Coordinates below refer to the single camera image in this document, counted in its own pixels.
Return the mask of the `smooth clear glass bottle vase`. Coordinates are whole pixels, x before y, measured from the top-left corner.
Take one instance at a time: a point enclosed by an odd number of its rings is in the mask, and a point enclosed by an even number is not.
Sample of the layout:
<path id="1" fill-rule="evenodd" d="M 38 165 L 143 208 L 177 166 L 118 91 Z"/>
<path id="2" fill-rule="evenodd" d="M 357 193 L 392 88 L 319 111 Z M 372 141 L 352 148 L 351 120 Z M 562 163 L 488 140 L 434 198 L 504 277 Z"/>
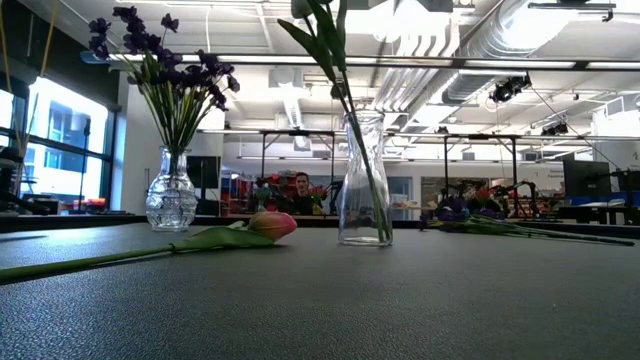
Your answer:
<path id="1" fill-rule="evenodd" d="M 393 242 L 383 162 L 384 115 L 358 110 L 345 117 L 347 165 L 339 202 L 339 242 L 386 247 Z"/>

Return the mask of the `purple artificial flower bunch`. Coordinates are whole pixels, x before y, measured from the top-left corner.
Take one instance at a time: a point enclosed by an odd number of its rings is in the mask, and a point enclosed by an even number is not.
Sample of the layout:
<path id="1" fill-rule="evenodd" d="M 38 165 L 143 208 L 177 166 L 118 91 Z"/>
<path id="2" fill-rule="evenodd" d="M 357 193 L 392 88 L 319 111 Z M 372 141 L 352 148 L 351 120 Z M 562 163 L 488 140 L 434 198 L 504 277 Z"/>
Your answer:
<path id="1" fill-rule="evenodd" d="M 419 230 L 432 227 L 450 233 L 566 239 L 619 246 L 635 245 L 632 241 L 613 237 L 516 225 L 502 218 L 499 210 L 499 206 L 491 198 L 480 200 L 472 197 L 466 200 L 464 197 L 448 197 L 437 205 L 432 219 L 426 215 L 420 217 Z"/>
<path id="2" fill-rule="evenodd" d="M 147 31 L 136 7 L 116 6 L 112 16 L 126 25 L 127 53 L 141 58 L 138 63 L 125 58 L 123 70 L 150 109 L 175 170 L 203 118 L 212 109 L 226 112 L 225 93 L 240 90 L 235 67 L 202 50 L 196 52 L 196 63 L 185 66 L 184 56 L 166 47 L 163 35 Z"/>

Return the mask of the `person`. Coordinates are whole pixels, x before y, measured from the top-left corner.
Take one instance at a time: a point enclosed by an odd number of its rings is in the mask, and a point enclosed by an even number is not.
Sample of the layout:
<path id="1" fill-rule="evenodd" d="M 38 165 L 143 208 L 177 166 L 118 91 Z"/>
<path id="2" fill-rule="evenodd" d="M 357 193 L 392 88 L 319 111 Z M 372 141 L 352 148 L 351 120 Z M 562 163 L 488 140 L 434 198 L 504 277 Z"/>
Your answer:
<path id="1" fill-rule="evenodd" d="M 292 197 L 292 212 L 297 215 L 313 215 L 314 201 L 310 195 L 309 177 L 304 172 L 295 175 L 296 193 Z"/>

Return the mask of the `silver ceiling air duct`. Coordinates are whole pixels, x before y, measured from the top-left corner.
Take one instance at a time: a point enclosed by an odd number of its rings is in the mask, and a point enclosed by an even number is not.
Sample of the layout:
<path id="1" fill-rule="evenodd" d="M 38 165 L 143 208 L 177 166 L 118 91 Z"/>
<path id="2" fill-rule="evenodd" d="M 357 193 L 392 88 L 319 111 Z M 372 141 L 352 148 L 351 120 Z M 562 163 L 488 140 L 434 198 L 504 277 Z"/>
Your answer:
<path id="1" fill-rule="evenodd" d="M 572 10 L 544 10 L 542 0 L 504 0 L 456 54 L 463 58 L 527 58 L 575 17 Z"/>

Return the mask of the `black background rig frame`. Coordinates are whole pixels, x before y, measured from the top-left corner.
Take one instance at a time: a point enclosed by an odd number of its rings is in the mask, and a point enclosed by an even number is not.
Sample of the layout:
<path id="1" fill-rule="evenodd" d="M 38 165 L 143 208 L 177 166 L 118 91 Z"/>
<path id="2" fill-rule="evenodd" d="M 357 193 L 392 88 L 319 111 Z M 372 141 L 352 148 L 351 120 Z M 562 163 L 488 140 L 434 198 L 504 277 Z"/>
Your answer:
<path id="1" fill-rule="evenodd" d="M 294 128 L 292 130 L 260 130 L 259 133 L 262 136 L 261 143 L 261 174 L 260 179 L 264 182 L 265 185 L 270 186 L 265 177 L 265 161 L 266 161 L 266 150 L 271 146 L 273 142 L 275 142 L 281 135 L 287 135 L 289 137 L 316 137 L 324 145 L 330 150 L 330 181 L 334 180 L 335 177 L 335 147 L 336 147 L 336 133 L 334 131 L 327 130 L 303 130 L 300 128 Z"/>
<path id="2" fill-rule="evenodd" d="M 443 146 L 444 146 L 444 178 L 445 178 L 445 187 L 443 188 L 443 192 L 441 193 L 442 198 L 446 198 L 449 196 L 448 189 L 449 186 L 449 152 L 462 140 L 469 141 L 489 141 L 496 140 L 499 145 L 502 145 L 504 148 L 510 151 L 512 155 L 512 180 L 513 184 L 518 182 L 517 175 L 517 157 L 516 157 L 516 146 L 517 140 L 521 138 L 521 135 L 516 134 L 444 134 L 443 135 Z"/>

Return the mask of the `wide black monitor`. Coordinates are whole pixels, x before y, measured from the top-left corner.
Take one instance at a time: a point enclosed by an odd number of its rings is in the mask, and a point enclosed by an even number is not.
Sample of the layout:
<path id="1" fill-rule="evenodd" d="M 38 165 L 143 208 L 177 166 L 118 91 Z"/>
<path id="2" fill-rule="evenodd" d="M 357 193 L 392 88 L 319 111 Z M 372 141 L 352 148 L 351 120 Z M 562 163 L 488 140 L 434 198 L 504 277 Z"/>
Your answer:
<path id="1" fill-rule="evenodd" d="M 563 161 L 565 195 L 598 197 L 611 193 L 609 164 L 595 161 Z"/>

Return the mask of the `pink and yellow tulip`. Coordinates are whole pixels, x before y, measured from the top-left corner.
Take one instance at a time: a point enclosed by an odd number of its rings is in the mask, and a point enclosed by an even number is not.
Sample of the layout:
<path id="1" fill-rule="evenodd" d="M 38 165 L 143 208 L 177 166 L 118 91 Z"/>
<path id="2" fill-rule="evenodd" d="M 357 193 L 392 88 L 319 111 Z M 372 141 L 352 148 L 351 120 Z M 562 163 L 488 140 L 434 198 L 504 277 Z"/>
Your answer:
<path id="1" fill-rule="evenodd" d="M 263 211 L 254 214 L 247 224 L 243 221 L 236 221 L 227 226 L 211 227 L 164 247 L 3 269 L 0 270 L 0 285 L 83 271 L 119 261 L 160 254 L 200 252 L 222 248 L 271 247 L 297 228 L 297 222 L 291 215 Z"/>

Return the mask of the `black monitor on stand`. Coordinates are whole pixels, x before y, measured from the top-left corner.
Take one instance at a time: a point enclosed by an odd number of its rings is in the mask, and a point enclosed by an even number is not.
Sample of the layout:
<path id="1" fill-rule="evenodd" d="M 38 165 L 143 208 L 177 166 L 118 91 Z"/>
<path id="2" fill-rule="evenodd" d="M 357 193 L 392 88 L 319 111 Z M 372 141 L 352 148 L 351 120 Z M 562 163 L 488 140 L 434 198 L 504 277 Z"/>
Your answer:
<path id="1" fill-rule="evenodd" d="M 195 188 L 216 189 L 219 185 L 220 157 L 188 156 L 187 174 Z"/>

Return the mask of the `textured round clear glass vase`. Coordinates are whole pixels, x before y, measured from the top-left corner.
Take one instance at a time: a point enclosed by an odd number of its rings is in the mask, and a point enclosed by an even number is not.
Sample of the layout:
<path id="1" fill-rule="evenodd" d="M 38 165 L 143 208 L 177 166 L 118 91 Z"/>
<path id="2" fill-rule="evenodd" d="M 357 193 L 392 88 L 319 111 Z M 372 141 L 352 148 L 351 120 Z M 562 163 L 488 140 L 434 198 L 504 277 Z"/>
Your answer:
<path id="1" fill-rule="evenodd" d="M 187 173 L 186 152 L 162 146 L 159 173 L 149 185 L 146 217 L 158 232 L 183 232 L 196 216 L 195 187 Z"/>

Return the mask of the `black table mat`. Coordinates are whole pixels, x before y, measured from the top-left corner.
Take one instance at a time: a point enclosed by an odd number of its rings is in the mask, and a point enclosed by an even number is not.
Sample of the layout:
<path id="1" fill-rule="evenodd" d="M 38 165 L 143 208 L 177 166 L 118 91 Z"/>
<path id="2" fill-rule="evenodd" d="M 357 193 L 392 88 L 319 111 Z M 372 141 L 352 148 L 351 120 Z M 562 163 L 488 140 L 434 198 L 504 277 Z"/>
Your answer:
<path id="1" fill-rule="evenodd" d="M 640 242 L 301 228 L 0 285 L 0 359 L 640 360 Z"/>

